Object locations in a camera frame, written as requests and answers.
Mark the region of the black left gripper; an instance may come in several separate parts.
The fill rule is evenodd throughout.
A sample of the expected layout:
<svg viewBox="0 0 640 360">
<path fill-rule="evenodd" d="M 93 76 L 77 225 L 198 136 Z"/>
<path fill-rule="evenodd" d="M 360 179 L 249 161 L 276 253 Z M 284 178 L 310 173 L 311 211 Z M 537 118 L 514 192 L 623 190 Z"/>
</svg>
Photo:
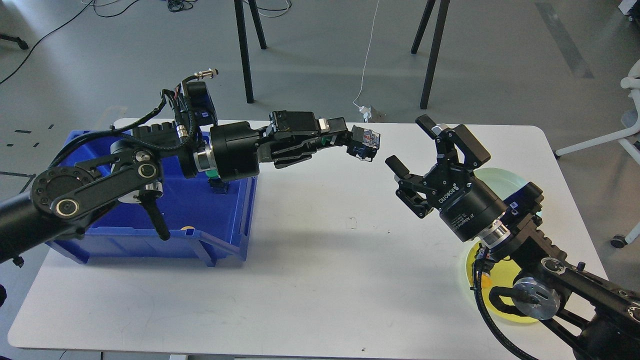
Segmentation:
<svg viewBox="0 0 640 360">
<path fill-rule="evenodd" d="M 316 147 L 340 147 L 353 137 L 343 117 L 317 119 L 310 111 L 274 111 L 269 120 L 260 129 L 252 129 L 247 121 L 210 128 L 215 170 L 222 182 L 258 175 L 260 162 L 273 161 L 272 145 L 286 149 L 316 136 Z"/>
</svg>

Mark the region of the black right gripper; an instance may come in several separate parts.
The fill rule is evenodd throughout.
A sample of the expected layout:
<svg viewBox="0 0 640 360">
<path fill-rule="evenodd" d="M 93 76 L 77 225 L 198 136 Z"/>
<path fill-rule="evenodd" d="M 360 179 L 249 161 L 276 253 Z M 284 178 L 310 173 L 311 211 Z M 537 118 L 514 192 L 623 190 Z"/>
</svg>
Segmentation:
<svg viewBox="0 0 640 360">
<path fill-rule="evenodd" d="M 490 160 L 490 154 L 465 125 L 451 129 L 436 124 L 427 114 L 416 125 L 435 141 L 436 164 L 424 175 L 410 173 L 396 155 L 385 164 L 398 183 L 397 196 L 418 218 L 438 210 L 442 221 L 466 242 L 475 238 L 499 244 L 509 235 L 501 221 L 506 205 L 474 170 Z"/>
</svg>

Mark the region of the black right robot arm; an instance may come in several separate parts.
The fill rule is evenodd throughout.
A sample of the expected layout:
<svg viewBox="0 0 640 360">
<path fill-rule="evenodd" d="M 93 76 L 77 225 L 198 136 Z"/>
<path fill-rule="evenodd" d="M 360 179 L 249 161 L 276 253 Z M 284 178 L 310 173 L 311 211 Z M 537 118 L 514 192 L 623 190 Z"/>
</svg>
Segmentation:
<svg viewBox="0 0 640 360">
<path fill-rule="evenodd" d="M 578 360 L 637 360 L 639 294 L 585 271 L 582 262 L 567 262 L 566 253 L 538 228 L 542 190 L 528 182 L 500 199 L 474 175 L 490 154 L 466 126 L 440 126 L 428 115 L 419 116 L 416 124 L 434 140 L 436 164 L 416 175 L 396 156 L 387 158 L 398 183 L 397 197 L 420 218 L 438 210 L 461 241 L 480 239 L 471 291 L 494 337 L 517 358 L 531 359 L 498 329 L 482 296 L 482 275 L 509 258 L 519 274 L 512 286 L 492 287 L 488 296 L 499 312 L 537 319 Z"/>
</svg>

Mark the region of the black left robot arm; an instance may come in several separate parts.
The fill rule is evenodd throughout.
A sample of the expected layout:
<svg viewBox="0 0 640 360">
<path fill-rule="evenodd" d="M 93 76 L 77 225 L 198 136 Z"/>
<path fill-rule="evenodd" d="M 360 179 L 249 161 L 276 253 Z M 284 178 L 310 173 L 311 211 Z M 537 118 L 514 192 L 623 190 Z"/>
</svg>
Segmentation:
<svg viewBox="0 0 640 360">
<path fill-rule="evenodd" d="M 163 158 L 178 157 L 187 179 L 213 171 L 224 183 L 258 175 L 262 163 L 282 169 L 326 148 L 345 146 L 352 157 L 367 158 L 366 130 L 348 129 L 342 117 L 274 111 L 259 129 L 247 121 L 219 124 L 205 83 L 217 74 L 197 71 L 163 89 L 159 105 L 137 121 L 69 141 L 30 191 L 2 201 L 1 261 L 22 267 L 22 254 L 48 240 L 82 239 L 126 198 L 141 205 L 160 239 L 168 240 L 157 206 Z"/>
</svg>

